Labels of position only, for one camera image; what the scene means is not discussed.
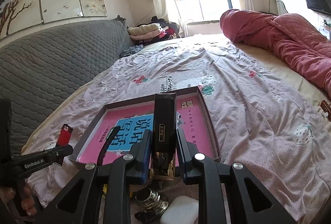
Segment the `person's left hand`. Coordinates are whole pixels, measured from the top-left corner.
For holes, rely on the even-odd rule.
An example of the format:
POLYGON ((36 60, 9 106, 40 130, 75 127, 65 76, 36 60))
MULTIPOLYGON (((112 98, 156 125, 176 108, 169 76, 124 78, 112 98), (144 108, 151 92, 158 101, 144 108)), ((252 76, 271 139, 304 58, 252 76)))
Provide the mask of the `person's left hand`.
POLYGON ((25 181, 18 194, 13 187, 1 187, 1 201, 16 219, 26 217, 33 221, 38 212, 32 188, 25 181))

